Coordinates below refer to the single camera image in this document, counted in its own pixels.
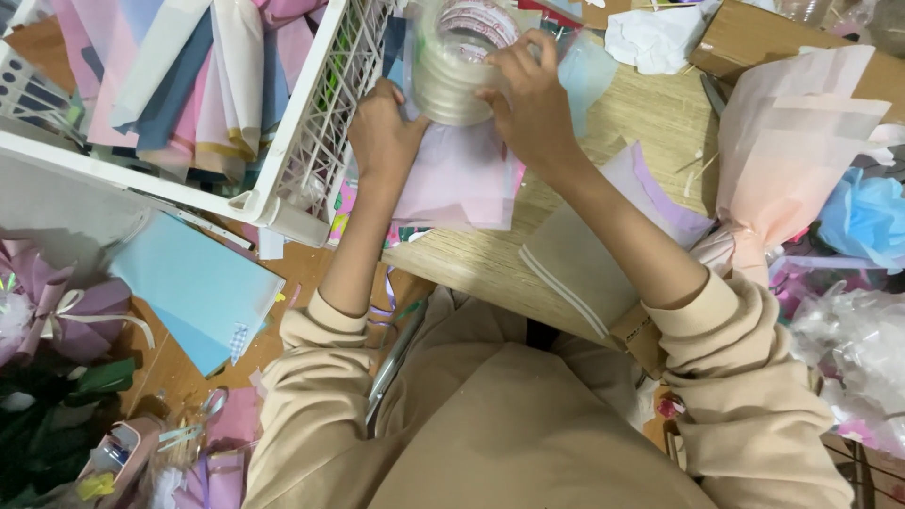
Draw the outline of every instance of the clear packing tape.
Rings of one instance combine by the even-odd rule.
[[[844,287],[802,300],[790,351],[823,375],[835,433],[905,458],[905,294]]]
[[[531,18],[491,0],[426,0],[419,7],[412,74],[415,106],[446,125],[489,119],[490,106],[474,93],[503,87],[504,79],[483,60],[515,43],[530,28]]]

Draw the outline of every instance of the wooden table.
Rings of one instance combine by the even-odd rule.
[[[719,162],[714,161],[691,183],[687,197],[684,192],[689,174],[700,174],[717,152],[717,117],[699,76],[697,69],[684,76],[643,76],[620,65],[613,84],[588,110],[588,132],[580,142],[588,157],[602,165],[626,146],[625,139],[639,139],[644,158],[666,193],[675,202],[712,216]],[[698,150],[703,157],[695,161]],[[519,257],[527,235],[563,203],[530,169],[523,182],[510,231],[435,230],[385,251],[383,260],[592,340],[596,334],[581,314]]]

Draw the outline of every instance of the white ribbon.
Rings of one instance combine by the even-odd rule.
[[[72,320],[73,322],[79,323],[94,323],[94,322],[107,322],[109,320],[126,320],[128,322],[135,323],[142,332],[145,333],[145,339],[148,340],[148,347],[153,349],[155,347],[154,344],[154,333],[151,332],[150,326],[144,320],[140,320],[135,318],[134,316],[128,316],[125,314],[99,314],[94,316],[81,316],[78,314],[66,314],[67,311],[74,308],[81,299],[85,297],[84,290],[69,290],[63,297],[60,299],[60,302],[57,303],[57,307],[53,310],[48,316],[47,321],[44,322],[44,328],[41,331],[41,337],[46,340],[52,340],[53,337],[61,330],[60,328],[60,319],[64,320]]]

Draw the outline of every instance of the plastic crate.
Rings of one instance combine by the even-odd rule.
[[[351,156],[346,136],[357,100],[380,74],[383,32],[394,0],[330,0],[301,76],[254,189],[219,197],[163,178],[82,155],[67,139],[69,102],[6,43],[0,42],[0,154],[131,193],[151,202],[207,210],[315,247],[327,241],[332,200]],[[23,0],[15,23],[34,19]],[[302,205],[301,190],[317,179],[323,196]]]

